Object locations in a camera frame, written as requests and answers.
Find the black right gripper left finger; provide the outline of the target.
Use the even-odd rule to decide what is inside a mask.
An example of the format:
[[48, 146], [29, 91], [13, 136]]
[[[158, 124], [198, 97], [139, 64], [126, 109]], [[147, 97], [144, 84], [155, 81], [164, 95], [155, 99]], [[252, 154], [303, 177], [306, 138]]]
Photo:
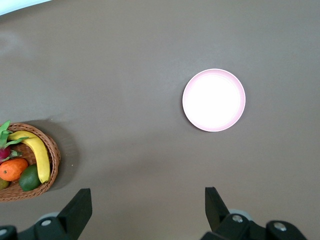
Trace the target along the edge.
[[80, 189], [57, 216], [47, 216], [20, 232], [20, 240], [77, 240], [93, 213], [89, 188]]

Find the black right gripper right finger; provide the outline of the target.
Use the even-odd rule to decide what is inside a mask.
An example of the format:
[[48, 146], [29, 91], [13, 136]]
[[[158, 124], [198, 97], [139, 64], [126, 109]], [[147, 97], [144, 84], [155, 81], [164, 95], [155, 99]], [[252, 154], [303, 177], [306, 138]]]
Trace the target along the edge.
[[215, 187], [205, 188], [205, 214], [211, 231], [205, 240], [305, 240], [293, 224], [271, 220], [265, 227], [242, 213], [231, 213]]

